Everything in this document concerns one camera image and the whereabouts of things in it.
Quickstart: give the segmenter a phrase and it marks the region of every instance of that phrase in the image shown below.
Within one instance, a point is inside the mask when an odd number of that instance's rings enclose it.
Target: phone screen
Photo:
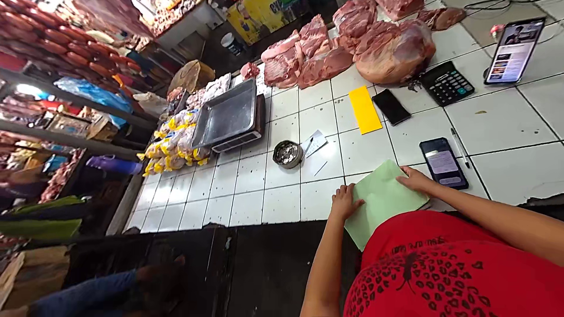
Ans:
[[[389,89],[372,97],[372,101],[382,110],[382,113],[388,118],[391,125],[396,125],[411,118],[411,114],[403,108],[402,104],[399,103],[399,100]]]
[[[423,151],[429,171],[436,182],[456,190],[468,188],[468,181],[464,177],[447,139],[438,138],[423,141],[419,143],[419,147]]]
[[[497,45],[486,83],[519,81],[543,26],[544,18],[509,23]]]

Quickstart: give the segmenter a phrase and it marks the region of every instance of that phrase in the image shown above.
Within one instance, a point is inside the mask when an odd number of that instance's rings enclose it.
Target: pen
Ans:
[[[464,147],[462,146],[462,140],[460,140],[460,137],[456,132],[455,128],[453,127],[451,128],[451,133],[452,133],[452,137],[455,139],[456,148],[459,150],[460,154],[462,154],[462,158],[464,159],[464,164],[466,165],[467,168],[471,169],[470,162],[468,161],[468,153],[466,152],[466,150],[464,150]]]

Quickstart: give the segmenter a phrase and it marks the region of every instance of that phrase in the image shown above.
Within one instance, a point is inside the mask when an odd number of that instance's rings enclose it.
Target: hand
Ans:
[[[359,199],[353,203],[354,183],[346,186],[341,185],[333,195],[333,204],[331,205],[331,213],[329,217],[336,217],[340,221],[347,220],[358,207],[364,204],[364,200]]]
[[[422,172],[410,168],[408,166],[400,166],[402,171],[407,174],[408,177],[398,176],[395,178],[400,184],[409,188],[410,190],[422,192],[424,194],[429,194],[429,189],[437,185],[437,183],[425,176]]]

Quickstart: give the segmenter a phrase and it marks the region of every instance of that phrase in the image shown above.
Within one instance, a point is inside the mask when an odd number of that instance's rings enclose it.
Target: person's leg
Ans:
[[[135,270],[91,279],[39,299],[30,305],[29,316],[79,316],[92,305],[129,290],[135,282]]]

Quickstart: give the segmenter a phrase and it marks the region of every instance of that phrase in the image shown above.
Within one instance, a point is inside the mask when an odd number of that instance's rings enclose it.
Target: green paper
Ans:
[[[429,201],[427,196],[398,183],[395,178],[400,175],[406,176],[396,163],[387,160],[355,185],[354,200],[364,199],[365,204],[347,219],[345,229],[361,251],[384,221],[417,210]]]

